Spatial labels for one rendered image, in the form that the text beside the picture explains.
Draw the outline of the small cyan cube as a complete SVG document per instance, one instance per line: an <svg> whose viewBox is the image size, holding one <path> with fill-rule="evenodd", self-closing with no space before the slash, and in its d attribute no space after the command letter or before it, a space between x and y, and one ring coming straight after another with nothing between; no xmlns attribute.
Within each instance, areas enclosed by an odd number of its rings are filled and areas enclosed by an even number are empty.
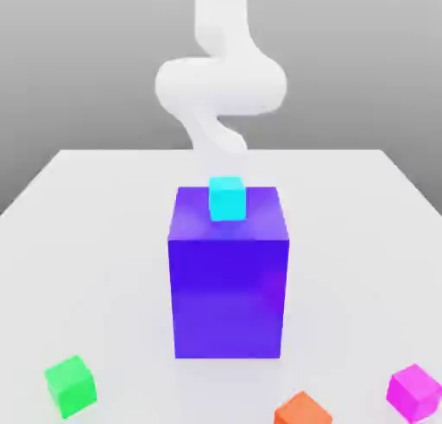
<svg viewBox="0 0 442 424"><path fill-rule="evenodd" d="M246 219L246 188L240 176L209 179L209 210L216 222Z"/></svg>

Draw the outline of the small orange cube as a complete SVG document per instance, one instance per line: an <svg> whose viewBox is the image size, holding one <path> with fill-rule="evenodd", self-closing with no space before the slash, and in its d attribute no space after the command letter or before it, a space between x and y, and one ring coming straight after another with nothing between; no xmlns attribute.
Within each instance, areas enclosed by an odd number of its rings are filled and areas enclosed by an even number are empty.
<svg viewBox="0 0 442 424"><path fill-rule="evenodd" d="M332 416L301 391L275 410L274 424L332 424Z"/></svg>

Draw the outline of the small green cube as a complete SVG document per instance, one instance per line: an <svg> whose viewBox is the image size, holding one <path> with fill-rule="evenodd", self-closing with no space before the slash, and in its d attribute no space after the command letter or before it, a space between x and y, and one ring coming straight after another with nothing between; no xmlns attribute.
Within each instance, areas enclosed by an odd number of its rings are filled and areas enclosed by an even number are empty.
<svg viewBox="0 0 442 424"><path fill-rule="evenodd" d="M44 376L49 394L63 419L97 401L93 374L79 355L46 369Z"/></svg>

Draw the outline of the small magenta cube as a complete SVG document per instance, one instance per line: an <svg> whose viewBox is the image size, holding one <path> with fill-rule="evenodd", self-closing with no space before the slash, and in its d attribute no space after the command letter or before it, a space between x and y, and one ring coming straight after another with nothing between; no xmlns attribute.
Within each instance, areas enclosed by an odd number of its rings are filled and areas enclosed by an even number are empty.
<svg viewBox="0 0 442 424"><path fill-rule="evenodd" d="M408 424L416 424L437 411L442 385L412 364L390 377L386 399Z"/></svg>

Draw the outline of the large purple box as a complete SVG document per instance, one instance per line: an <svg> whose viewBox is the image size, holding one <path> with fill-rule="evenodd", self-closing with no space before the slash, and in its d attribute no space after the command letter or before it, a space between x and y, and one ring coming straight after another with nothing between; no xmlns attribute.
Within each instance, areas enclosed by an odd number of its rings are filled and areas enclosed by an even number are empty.
<svg viewBox="0 0 442 424"><path fill-rule="evenodd" d="M277 190L250 187L244 221L214 222L179 187L167 238L177 358L281 355L289 235Z"/></svg>

